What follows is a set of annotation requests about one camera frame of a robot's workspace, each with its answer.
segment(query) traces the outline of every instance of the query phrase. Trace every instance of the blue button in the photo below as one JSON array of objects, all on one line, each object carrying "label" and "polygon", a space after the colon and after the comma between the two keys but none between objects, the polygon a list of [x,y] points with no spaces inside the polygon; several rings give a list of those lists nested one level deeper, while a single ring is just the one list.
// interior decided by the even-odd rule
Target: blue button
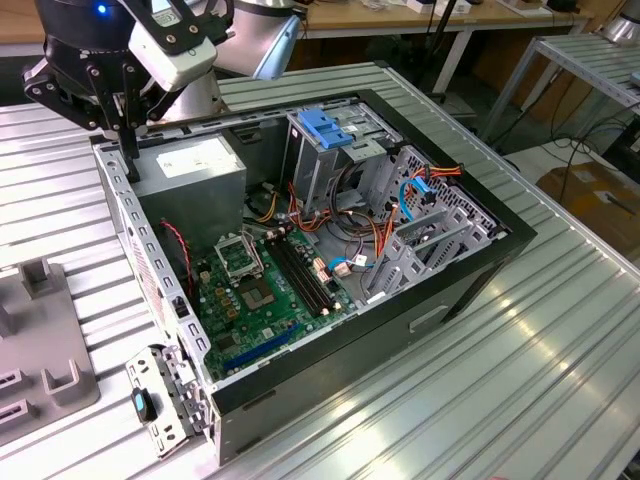
[{"label": "blue button", "polygon": [[142,395],[139,393],[136,395],[136,408],[140,412],[144,410],[144,399],[142,398]]}]

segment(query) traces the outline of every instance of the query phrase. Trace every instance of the sticker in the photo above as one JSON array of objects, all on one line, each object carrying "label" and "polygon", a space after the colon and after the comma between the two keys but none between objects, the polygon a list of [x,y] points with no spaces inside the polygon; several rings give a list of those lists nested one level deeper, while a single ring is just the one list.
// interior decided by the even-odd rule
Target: sticker
[{"label": "sticker", "polygon": [[572,173],[578,178],[578,180],[584,183],[591,183],[597,180],[591,172],[587,172],[586,170],[574,170]]},{"label": "sticker", "polygon": [[238,169],[236,156],[229,153],[217,137],[193,147],[161,153],[157,162],[167,178],[207,168],[215,169],[216,175],[224,175]]},{"label": "sticker", "polygon": [[161,27],[169,27],[171,25],[175,25],[176,23],[180,23],[180,19],[175,13],[173,13],[171,8],[153,13],[151,16]]},{"label": "sticker", "polygon": [[364,267],[367,264],[367,256],[366,255],[356,255],[355,260],[353,261],[359,267]]}]

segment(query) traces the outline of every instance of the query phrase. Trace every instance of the black ram slot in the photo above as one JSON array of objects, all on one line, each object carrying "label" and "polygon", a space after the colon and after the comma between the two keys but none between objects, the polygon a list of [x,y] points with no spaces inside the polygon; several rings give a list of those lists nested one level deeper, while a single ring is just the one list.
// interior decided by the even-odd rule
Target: black ram slot
[{"label": "black ram slot", "polygon": [[268,241],[265,246],[291,288],[295,290],[314,317],[320,316],[323,308],[331,307],[331,298],[320,285],[320,281],[311,274],[286,239]]}]

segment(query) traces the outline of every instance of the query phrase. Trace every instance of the aluminum table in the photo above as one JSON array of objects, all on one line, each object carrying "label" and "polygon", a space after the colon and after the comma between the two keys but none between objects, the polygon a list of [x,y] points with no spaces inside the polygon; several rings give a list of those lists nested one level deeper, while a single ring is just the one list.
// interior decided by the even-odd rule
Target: aluminum table
[{"label": "aluminum table", "polygon": [[640,88],[630,81],[631,74],[640,71],[640,46],[620,47],[593,33],[534,38],[493,105],[480,133],[483,140],[491,135],[538,54],[552,63],[536,83],[523,109],[538,98],[558,70],[564,69],[623,107],[640,113]]},{"label": "aluminum table", "polygon": [[233,110],[371,88],[538,236],[458,318],[216,471],[159,462],[124,362],[159,340],[109,219],[87,133],[0,109],[0,268],[65,269],[102,394],[0,448],[0,478],[614,479],[640,447],[640,273],[393,70],[222,84]]}]

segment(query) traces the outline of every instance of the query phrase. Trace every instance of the yellow cable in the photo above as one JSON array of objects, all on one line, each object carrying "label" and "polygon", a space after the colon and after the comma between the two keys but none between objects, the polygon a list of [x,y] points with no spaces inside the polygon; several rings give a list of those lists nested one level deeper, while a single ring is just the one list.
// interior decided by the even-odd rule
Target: yellow cable
[{"label": "yellow cable", "polygon": [[274,193],[273,197],[271,198],[271,207],[269,207],[269,211],[263,217],[258,218],[256,220],[257,222],[264,223],[271,220],[271,217],[273,217],[273,214],[276,211],[276,195],[277,194]]}]

